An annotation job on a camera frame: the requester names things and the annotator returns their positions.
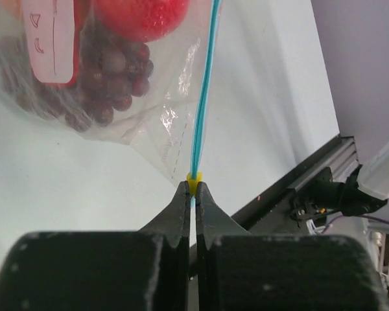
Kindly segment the red fake apple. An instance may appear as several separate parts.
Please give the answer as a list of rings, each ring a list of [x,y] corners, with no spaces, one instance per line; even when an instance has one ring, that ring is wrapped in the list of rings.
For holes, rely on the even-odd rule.
[[[94,1],[98,20],[120,37],[150,42],[175,31],[185,19],[189,1]]]

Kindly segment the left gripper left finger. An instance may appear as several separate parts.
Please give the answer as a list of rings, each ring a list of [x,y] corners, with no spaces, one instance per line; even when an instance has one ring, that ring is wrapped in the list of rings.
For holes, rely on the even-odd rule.
[[[191,196],[138,231],[23,235],[0,269],[0,310],[186,310]]]

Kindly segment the clear zip top bag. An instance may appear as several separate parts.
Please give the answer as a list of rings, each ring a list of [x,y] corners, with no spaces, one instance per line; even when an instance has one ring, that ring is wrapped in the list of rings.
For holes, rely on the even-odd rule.
[[[0,101],[128,145],[191,196],[220,1],[0,1]]]

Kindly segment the dark fake grape bunch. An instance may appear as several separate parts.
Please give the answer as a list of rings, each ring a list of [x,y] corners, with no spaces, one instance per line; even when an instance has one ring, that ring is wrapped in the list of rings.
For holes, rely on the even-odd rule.
[[[77,132],[108,126],[114,113],[145,96],[154,64],[145,43],[103,34],[81,48],[77,79],[69,86],[50,86],[30,71],[22,36],[0,38],[1,89],[22,110],[51,120],[64,118]]]

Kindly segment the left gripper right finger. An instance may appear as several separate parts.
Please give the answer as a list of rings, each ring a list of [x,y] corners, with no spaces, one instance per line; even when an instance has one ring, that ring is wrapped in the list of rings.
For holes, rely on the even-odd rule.
[[[196,189],[201,310],[389,310],[368,252],[343,235],[252,235]]]

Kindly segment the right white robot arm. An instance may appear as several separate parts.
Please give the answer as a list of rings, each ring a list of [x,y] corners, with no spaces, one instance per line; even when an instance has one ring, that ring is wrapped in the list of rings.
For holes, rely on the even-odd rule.
[[[389,200],[389,141],[367,163],[346,138],[291,185],[289,216],[306,222],[334,215],[373,220]]]

